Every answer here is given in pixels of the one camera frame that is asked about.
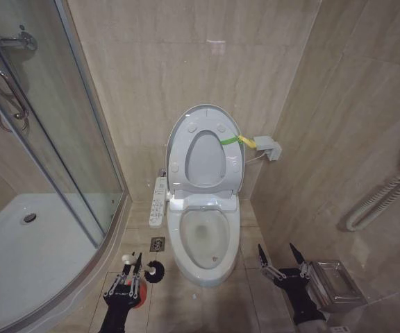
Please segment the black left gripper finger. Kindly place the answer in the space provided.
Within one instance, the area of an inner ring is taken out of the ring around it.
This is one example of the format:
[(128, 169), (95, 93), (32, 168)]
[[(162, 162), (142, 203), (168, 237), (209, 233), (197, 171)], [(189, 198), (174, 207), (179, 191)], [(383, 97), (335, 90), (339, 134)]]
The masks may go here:
[(139, 254), (133, 269), (133, 278), (131, 280), (130, 297), (138, 298), (140, 288), (140, 270), (142, 265), (142, 253)]
[(114, 295), (125, 295), (128, 292), (127, 286), (124, 284), (126, 278), (127, 275), (125, 273), (117, 274), (113, 284), (106, 292), (106, 297), (113, 297)]

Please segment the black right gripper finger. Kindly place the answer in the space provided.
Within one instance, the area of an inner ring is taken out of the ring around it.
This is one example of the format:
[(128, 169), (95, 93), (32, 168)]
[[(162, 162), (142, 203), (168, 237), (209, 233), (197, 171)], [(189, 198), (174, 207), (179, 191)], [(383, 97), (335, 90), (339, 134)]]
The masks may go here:
[(304, 256), (301, 254), (301, 252), (292, 243), (290, 243), (290, 249), (292, 251), (292, 254), (293, 254), (297, 264), (299, 265), (300, 277), (309, 280), (310, 279), (310, 270), (311, 270), (310, 263), (304, 259)]
[(258, 256), (262, 274), (270, 280), (284, 280), (285, 274), (279, 269), (269, 264), (266, 254), (260, 244), (258, 244)]

